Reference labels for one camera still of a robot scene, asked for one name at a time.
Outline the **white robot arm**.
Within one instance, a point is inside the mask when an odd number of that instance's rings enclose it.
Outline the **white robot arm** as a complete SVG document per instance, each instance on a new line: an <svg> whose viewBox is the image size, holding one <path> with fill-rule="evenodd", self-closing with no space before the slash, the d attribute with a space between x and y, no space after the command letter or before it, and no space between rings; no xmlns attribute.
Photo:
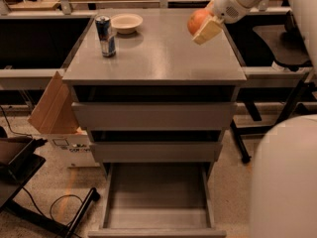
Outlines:
<svg viewBox="0 0 317 238"><path fill-rule="evenodd" d="M193 32L199 45L224 23L239 21L263 0L212 0ZM288 0L317 69L317 0ZM317 119L298 116L271 128L256 151L251 185L250 238L317 238Z"/></svg>

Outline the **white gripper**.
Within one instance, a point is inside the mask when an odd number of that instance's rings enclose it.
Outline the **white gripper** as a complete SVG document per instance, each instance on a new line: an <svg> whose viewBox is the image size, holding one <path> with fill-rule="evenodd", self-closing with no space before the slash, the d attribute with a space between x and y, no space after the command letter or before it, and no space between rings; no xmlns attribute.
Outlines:
<svg viewBox="0 0 317 238"><path fill-rule="evenodd" d="M208 16L203 21L192 38L192 41L198 45L202 45L220 34L223 22L225 24L236 23L250 11L238 0L211 0L208 10L213 16Z"/></svg>

